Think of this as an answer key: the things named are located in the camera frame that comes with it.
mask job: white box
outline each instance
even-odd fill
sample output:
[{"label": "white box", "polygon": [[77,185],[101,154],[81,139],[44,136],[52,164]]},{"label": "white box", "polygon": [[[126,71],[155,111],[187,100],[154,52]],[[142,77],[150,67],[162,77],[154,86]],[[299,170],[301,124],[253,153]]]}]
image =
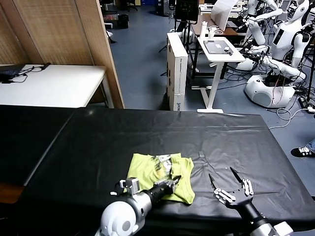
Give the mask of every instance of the white box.
[{"label": "white box", "polygon": [[167,34],[167,96],[172,111],[184,107],[188,54],[177,33]]}]

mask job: blue floor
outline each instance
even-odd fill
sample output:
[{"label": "blue floor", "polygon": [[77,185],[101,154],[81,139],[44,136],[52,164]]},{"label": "blue floor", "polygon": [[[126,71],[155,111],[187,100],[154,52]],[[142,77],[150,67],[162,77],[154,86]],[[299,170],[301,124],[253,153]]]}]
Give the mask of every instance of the blue floor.
[{"label": "blue floor", "polygon": [[[116,44],[111,45],[120,86],[126,108],[158,110],[165,93],[166,77],[160,76],[166,71],[166,50],[158,51],[166,44],[166,33],[174,27],[167,17],[154,15],[153,7],[142,6],[138,11],[129,12],[129,28],[113,29],[112,37]],[[198,58],[198,68],[208,68],[204,55]],[[304,71],[309,76],[308,68]],[[228,81],[220,88],[239,85],[246,81]],[[259,114],[269,127],[284,125],[277,114],[251,103],[243,90],[245,85],[218,90],[214,108],[223,109],[225,113]],[[186,111],[204,108],[200,91],[187,89]],[[291,111],[300,107],[296,101]],[[305,112],[299,112],[285,128],[272,129],[283,151],[312,196],[315,196],[315,158],[296,158],[290,154],[291,149],[304,146],[315,138],[315,118]],[[315,231],[295,233],[310,236]]]}]

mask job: shoe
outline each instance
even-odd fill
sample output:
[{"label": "shoe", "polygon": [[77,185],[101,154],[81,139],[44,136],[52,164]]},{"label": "shoe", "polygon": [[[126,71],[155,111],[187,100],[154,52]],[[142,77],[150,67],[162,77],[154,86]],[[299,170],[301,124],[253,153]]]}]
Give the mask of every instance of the shoe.
[{"label": "shoe", "polygon": [[298,147],[291,150],[291,154],[295,157],[315,157],[315,153],[311,152],[307,147]]}]

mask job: wooden wall panel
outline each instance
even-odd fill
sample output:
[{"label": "wooden wall panel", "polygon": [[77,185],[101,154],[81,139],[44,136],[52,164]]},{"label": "wooden wall panel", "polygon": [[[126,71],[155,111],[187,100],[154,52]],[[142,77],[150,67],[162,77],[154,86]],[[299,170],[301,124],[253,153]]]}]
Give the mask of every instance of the wooden wall panel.
[{"label": "wooden wall panel", "polygon": [[30,60],[0,5],[0,64],[23,64]]},{"label": "wooden wall panel", "polygon": [[122,93],[99,3],[95,0],[75,0],[75,2],[87,36],[94,64],[106,65],[106,75],[114,106],[115,108],[123,108]]},{"label": "wooden wall panel", "polygon": [[0,0],[0,63],[103,65],[124,108],[98,0]]},{"label": "wooden wall panel", "polygon": [[24,22],[17,11],[15,4],[12,0],[0,0],[0,5],[3,7],[8,22],[14,30],[17,38],[19,39],[21,46],[25,53],[28,55],[30,61],[29,64],[43,64],[43,60],[40,57],[34,42],[32,41],[28,30],[26,29]]},{"label": "wooden wall panel", "polygon": [[91,65],[73,0],[14,0],[44,63]]}]

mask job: black table cover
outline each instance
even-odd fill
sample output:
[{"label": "black table cover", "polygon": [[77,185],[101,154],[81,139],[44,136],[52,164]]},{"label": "black table cover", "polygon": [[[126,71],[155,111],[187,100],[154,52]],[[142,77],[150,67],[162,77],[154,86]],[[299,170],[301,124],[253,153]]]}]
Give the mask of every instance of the black table cover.
[{"label": "black table cover", "polygon": [[74,110],[0,105],[0,182],[24,185]]},{"label": "black table cover", "polygon": [[163,202],[146,228],[230,233],[246,230],[240,216],[213,196],[239,188],[229,167],[252,180],[253,204],[271,223],[315,228],[315,204],[261,116],[189,112],[78,109],[37,169],[19,201],[20,223],[37,227],[99,225],[127,175],[133,153],[191,157],[191,206]]}]

